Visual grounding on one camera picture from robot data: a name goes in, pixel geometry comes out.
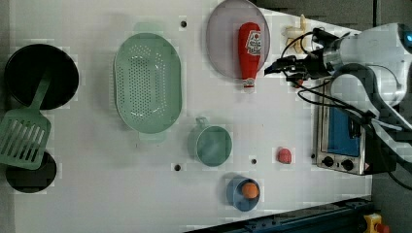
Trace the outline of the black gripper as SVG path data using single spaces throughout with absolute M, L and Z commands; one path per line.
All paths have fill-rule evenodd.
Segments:
M 316 80 L 329 76 L 323 60 L 317 55 L 307 55 L 303 59 L 296 58 L 294 55 L 281 57 L 264 69 L 264 74 L 274 74 L 290 71 L 292 75 L 287 75 L 288 82 Z

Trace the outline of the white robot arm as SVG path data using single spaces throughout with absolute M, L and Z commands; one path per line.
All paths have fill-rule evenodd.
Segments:
M 321 28 L 308 33 L 321 47 L 306 57 L 282 55 L 264 69 L 291 83 L 330 78 L 325 99 L 354 115 L 402 161 L 411 161 L 411 123 L 395 106 L 411 83 L 411 29 L 389 23 L 341 37 Z

